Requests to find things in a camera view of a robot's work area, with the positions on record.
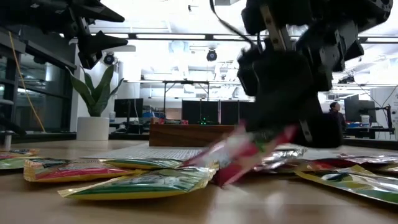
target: window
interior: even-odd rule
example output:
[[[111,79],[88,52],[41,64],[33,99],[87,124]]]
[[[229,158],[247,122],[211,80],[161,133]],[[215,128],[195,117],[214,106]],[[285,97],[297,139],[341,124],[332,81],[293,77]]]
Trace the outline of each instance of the window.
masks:
[[[67,111],[68,108],[65,107],[65,100],[34,91],[28,90],[27,92],[46,132],[69,129],[64,122],[64,116],[70,113],[70,111]],[[26,131],[42,130],[23,88],[18,88],[16,123]]]
[[[66,70],[41,62],[29,54],[21,55],[21,72],[27,88],[36,88],[62,95],[65,92]]]
[[[3,99],[4,98],[4,85],[3,84],[0,84],[0,99]]]
[[[7,59],[5,57],[0,58],[0,78],[6,77]]]

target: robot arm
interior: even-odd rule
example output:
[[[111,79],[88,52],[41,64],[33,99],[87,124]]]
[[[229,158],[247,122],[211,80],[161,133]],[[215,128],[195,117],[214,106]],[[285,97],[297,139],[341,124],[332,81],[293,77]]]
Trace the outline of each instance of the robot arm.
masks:
[[[358,33],[387,21],[391,8],[392,0],[247,0],[242,11],[246,31],[268,30],[269,38],[265,50],[251,42],[238,59],[244,91],[256,97],[246,130],[297,123],[300,144],[339,146],[338,121],[322,114],[318,92],[331,89],[332,72],[343,71],[346,60],[363,55]],[[292,43],[286,25],[307,25],[308,30]]]
[[[102,50],[127,45],[126,39],[107,36],[101,31],[91,35],[89,25],[100,19],[124,22],[123,16],[100,0],[2,0],[0,25],[27,25],[43,31],[58,32],[65,38],[77,37],[79,58],[84,68],[92,69],[102,57]]]

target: security camera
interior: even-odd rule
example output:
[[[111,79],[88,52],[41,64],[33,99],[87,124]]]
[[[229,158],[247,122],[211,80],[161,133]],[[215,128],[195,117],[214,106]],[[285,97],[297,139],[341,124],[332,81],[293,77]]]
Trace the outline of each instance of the security camera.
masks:
[[[214,62],[217,60],[217,53],[215,49],[210,49],[209,52],[207,53],[207,61],[209,62]]]
[[[113,65],[115,63],[115,57],[113,52],[107,52],[104,57],[105,65]]]

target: yellow snack bag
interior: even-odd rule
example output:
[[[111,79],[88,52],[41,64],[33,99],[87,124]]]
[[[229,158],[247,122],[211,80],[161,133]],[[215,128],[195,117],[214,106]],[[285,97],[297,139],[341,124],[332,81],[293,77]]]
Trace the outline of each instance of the yellow snack bag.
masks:
[[[124,176],[79,189],[60,190],[64,198],[80,200],[128,200],[186,194],[207,186],[216,169],[182,167],[139,176]]]
[[[97,159],[69,161],[65,159],[31,159],[25,161],[24,178],[29,182],[71,182],[122,175],[141,174],[142,170],[124,170]]]
[[[119,168],[145,170],[177,168],[182,165],[182,161],[176,159],[100,159],[100,161]]]

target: green snack bag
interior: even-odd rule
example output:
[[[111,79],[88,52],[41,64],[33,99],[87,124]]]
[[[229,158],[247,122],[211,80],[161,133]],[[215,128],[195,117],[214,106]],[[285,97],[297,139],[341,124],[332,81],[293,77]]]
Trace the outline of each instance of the green snack bag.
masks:
[[[398,205],[398,179],[373,174],[358,165],[331,171],[295,173],[306,180]]]
[[[105,164],[127,169],[167,169],[177,168],[182,161],[176,159],[100,159]]]
[[[206,187],[216,169],[183,167],[162,169],[138,176],[124,176],[79,189],[60,190],[65,198],[127,200],[186,194]]]
[[[39,157],[15,157],[10,159],[0,159],[0,170],[23,169],[26,160],[38,158]]]

